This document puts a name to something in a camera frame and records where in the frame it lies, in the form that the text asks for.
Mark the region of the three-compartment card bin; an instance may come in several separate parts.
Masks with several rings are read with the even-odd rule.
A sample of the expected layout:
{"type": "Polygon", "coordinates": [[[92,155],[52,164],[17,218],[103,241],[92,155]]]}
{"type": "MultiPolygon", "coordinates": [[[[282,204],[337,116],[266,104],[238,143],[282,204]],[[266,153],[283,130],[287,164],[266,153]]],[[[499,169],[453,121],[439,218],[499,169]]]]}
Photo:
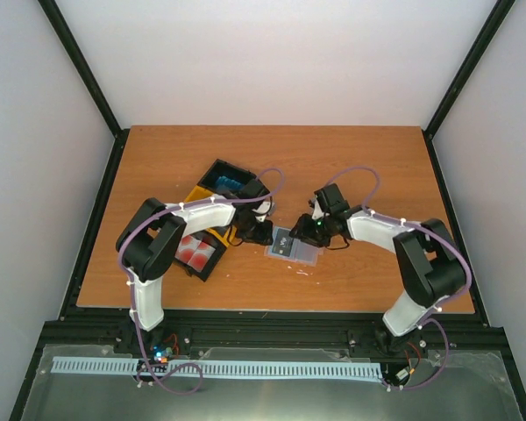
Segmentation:
{"type": "Polygon", "coordinates": [[[184,237],[192,236],[216,248],[208,264],[201,272],[180,263],[174,256],[174,261],[184,268],[190,276],[195,276],[205,282],[222,259],[225,252],[232,246],[241,246],[235,237],[235,217],[242,211],[256,210],[267,197],[269,189],[251,171],[234,166],[226,161],[216,160],[201,180],[186,197],[188,204],[184,210],[177,212],[186,221],[184,237]],[[225,175],[242,182],[241,190],[216,189],[215,181],[220,175],[225,175]]]}

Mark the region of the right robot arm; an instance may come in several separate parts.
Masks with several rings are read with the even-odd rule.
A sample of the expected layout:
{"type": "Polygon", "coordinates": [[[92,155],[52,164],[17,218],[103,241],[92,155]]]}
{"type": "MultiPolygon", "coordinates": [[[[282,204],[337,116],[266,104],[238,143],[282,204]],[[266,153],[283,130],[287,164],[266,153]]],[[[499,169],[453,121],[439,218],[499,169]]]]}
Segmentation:
{"type": "Polygon", "coordinates": [[[328,248],[340,236],[393,253],[403,292],[382,316],[393,337],[403,337],[426,322],[442,305],[469,291],[473,274],[446,225],[432,218],[422,223],[393,218],[361,204],[351,207],[337,184],[314,193],[311,213],[302,214],[289,235],[310,246],[328,248]]]}

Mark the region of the pink leather card holder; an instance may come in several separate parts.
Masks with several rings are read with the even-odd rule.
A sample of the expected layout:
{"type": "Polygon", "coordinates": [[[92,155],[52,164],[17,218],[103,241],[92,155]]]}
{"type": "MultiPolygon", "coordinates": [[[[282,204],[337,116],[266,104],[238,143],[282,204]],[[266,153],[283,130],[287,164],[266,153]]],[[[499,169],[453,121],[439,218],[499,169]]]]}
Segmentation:
{"type": "Polygon", "coordinates": [[[273,243],[266,247],[265,254],[270,258],[315,266],[323,249],[294,239],[289,235],[289,229],[275,226],[273,243]]]}

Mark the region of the black VIP card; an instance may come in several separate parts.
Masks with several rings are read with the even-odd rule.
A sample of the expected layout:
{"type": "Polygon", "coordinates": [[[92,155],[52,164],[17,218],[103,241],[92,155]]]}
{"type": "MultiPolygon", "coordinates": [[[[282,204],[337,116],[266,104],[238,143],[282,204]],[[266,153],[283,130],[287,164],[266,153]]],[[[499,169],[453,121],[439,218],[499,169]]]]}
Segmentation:
{"type": "Polygon", "coordinates": [[[298,239],[289,236],[290,230],[275,226],[273,230],[273,244],[267,247],[267,256],[280,260],[295,261],[298,239]]]}

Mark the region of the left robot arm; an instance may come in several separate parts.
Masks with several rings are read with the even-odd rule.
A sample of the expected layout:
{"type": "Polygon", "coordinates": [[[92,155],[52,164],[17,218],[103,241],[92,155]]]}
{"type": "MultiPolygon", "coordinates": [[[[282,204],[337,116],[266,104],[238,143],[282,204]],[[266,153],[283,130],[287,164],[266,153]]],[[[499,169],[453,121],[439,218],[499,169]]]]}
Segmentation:
{"type": "Polygon", "coordinates": [[[264,217],[258,209],[274,195],[258,180],[250,180],[238,192],[213,193],[202,199],[162,203],[143,202],[116,243],[117,264],[127,276],[131,307],[138,327],[133,340],[146,353],[163,347],[165,332],[161,304],[163,276],[172,266],[182,239],[190,234],[234,224],[247,212],[264,217]]]}

